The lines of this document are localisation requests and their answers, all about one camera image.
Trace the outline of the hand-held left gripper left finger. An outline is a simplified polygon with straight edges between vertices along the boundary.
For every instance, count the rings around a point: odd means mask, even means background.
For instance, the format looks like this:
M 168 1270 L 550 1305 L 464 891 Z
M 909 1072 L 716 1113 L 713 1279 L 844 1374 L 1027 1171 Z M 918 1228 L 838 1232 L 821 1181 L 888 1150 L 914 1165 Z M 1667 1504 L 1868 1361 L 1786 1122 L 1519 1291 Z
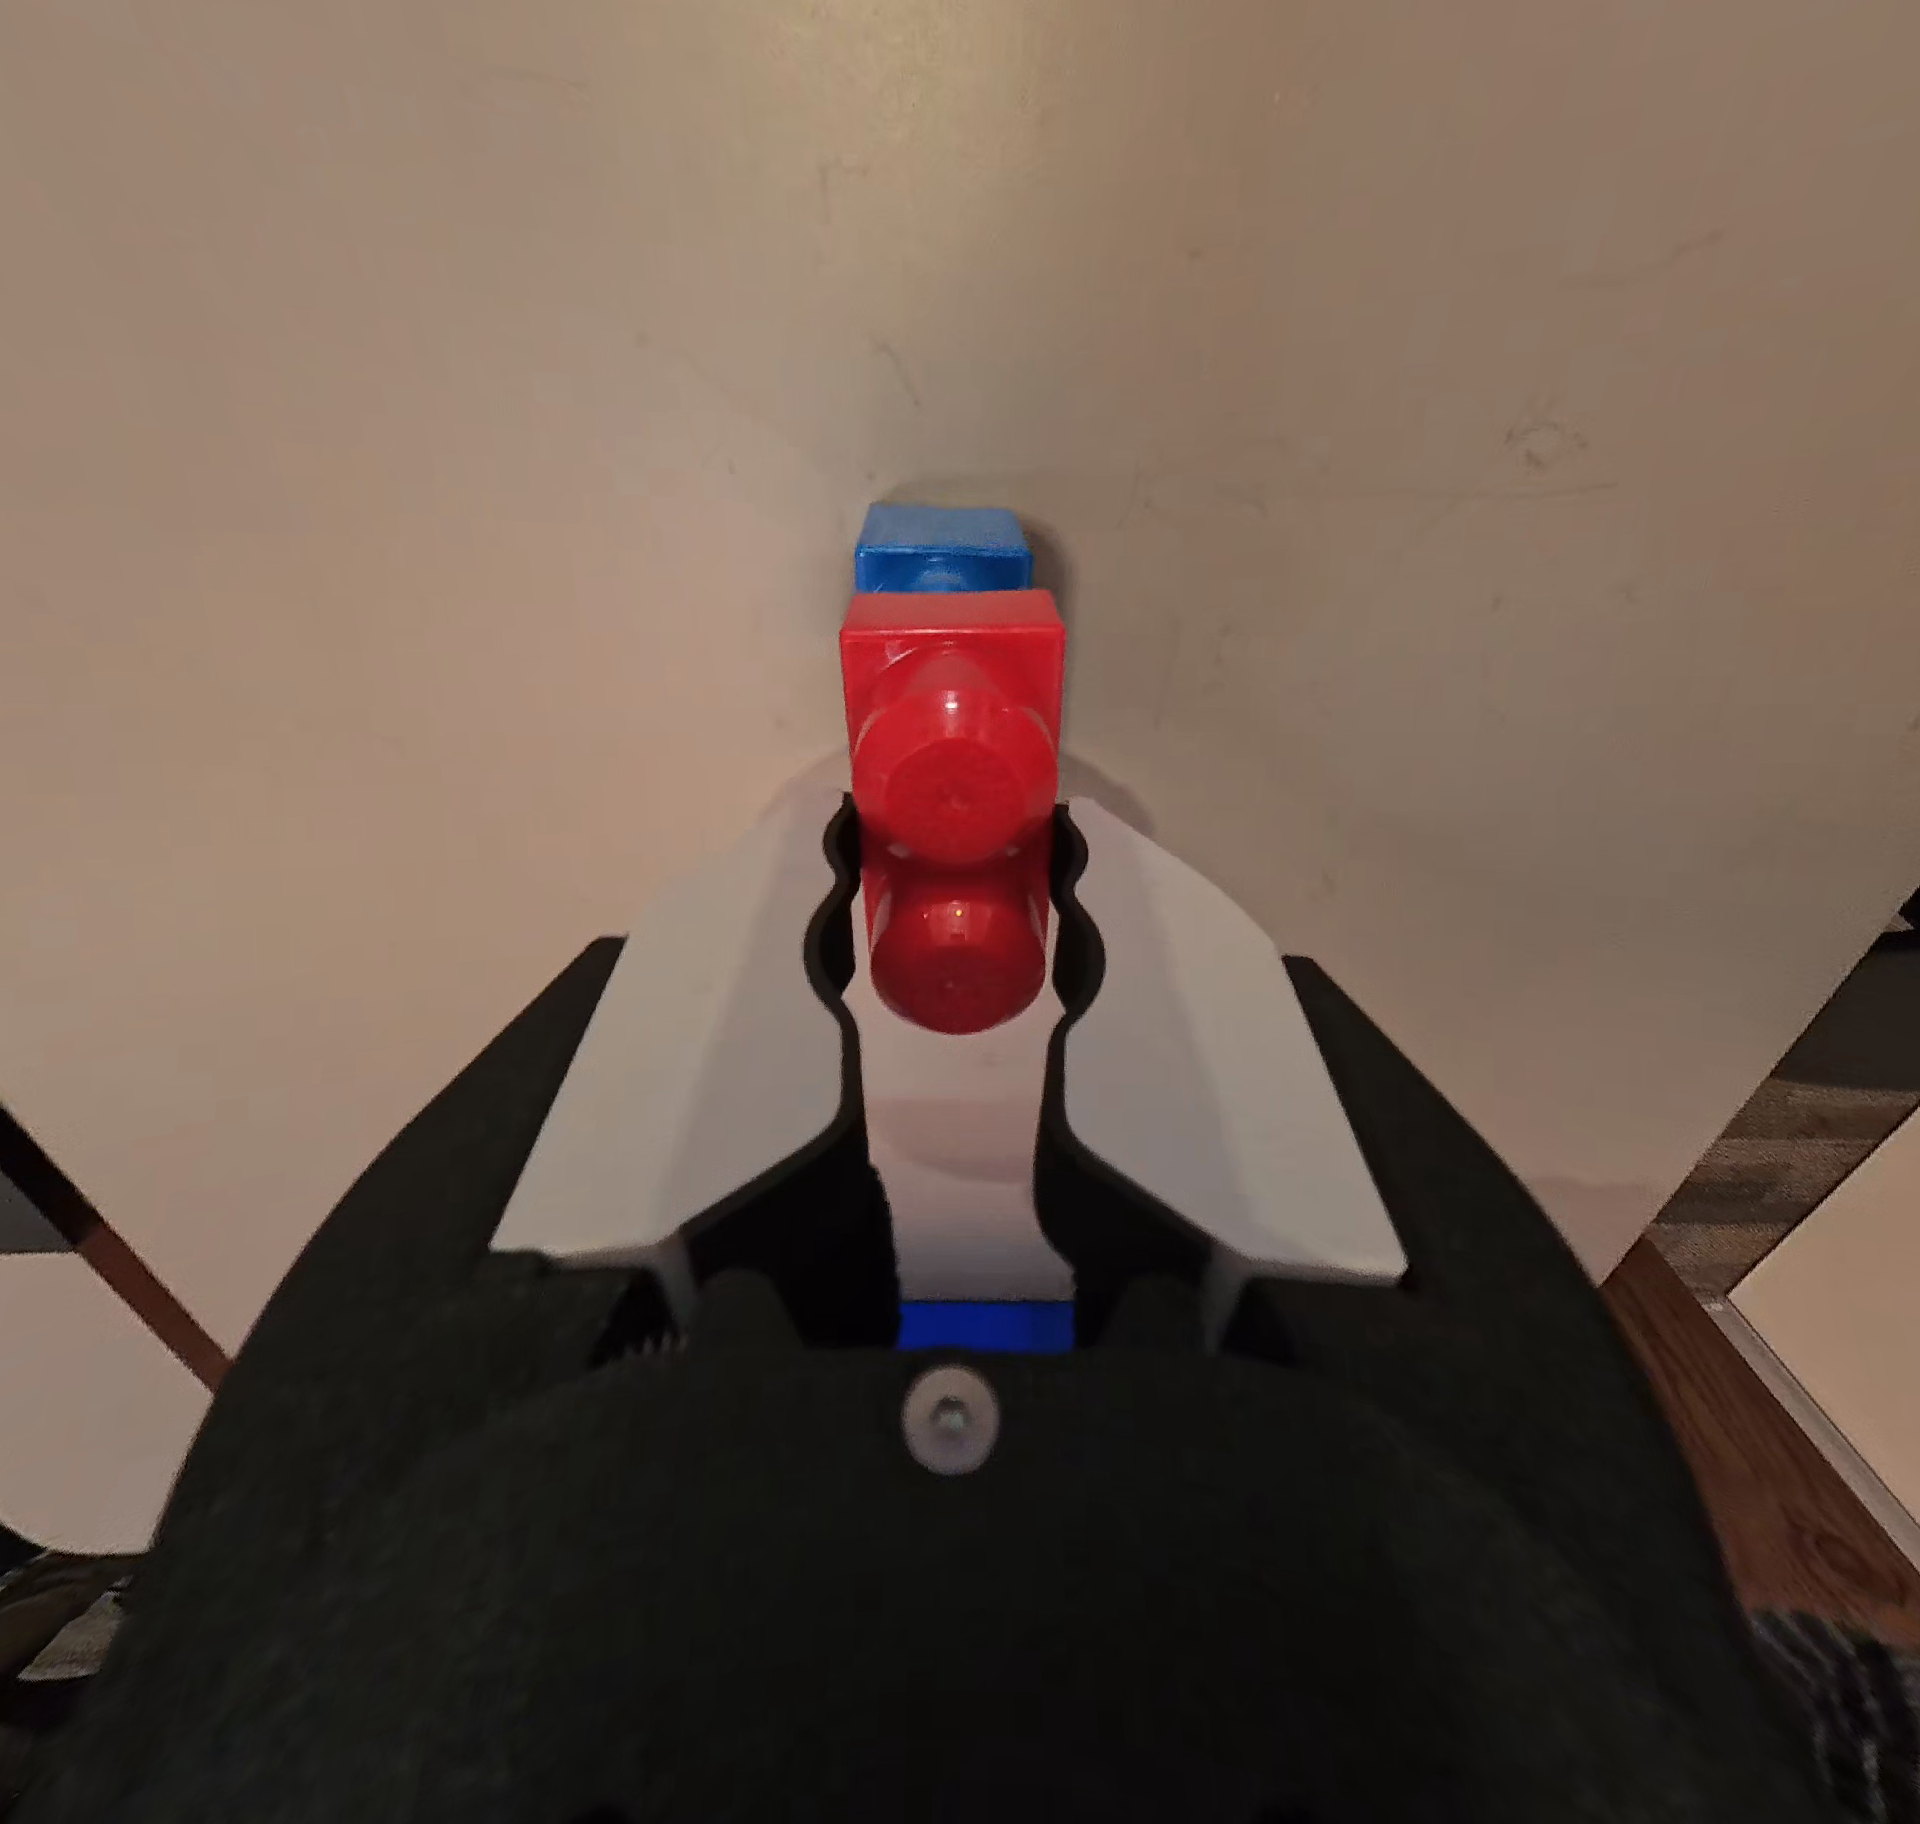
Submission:
M 689 1323 L 743 1270 L 800 1323 L 875 1248 L 835 790 L 797 790 L 660 891 L 620 940 L 493 1232 L 500 1254 L 637 1268 Z

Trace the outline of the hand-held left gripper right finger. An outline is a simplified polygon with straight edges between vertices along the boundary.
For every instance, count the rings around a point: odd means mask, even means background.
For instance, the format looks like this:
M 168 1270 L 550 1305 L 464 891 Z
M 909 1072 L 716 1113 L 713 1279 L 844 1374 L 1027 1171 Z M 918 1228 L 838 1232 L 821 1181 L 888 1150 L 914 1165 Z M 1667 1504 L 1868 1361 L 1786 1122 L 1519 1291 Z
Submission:
M 1398 1286 L 1409 1256 L 1284 951 L 1180 857 L 1075 798 L 1057 812 L 1054 991 L 1036 1151 L 1080 1321 L 1136 1278 L 1228 1323 L 1262 1279 Z

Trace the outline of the blue mega block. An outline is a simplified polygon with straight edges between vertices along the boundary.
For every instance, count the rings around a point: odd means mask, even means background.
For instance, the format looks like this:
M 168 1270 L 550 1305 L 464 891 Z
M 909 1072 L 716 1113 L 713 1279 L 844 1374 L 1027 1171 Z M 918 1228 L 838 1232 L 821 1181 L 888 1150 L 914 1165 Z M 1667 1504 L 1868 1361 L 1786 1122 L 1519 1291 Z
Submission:
M 868 507 L 855 539 L 858 597 L 974 597 L 1036 586 L 1036 553 L 1009 508 Z
M 1050 1356 L 1074 1350 L 1069 1302 L 903 1302 L 900 1353 Z

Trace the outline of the long red mega block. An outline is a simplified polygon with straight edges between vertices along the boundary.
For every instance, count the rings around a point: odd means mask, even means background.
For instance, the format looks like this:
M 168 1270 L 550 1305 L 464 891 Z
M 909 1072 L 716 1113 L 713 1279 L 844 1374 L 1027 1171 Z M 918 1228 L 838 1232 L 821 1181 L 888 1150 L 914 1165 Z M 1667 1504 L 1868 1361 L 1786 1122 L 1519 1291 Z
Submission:
M 1037 587 L 855 595 L 841 671 L 876 997 L 938 1036 L 1046 972 L 1068 632 Z

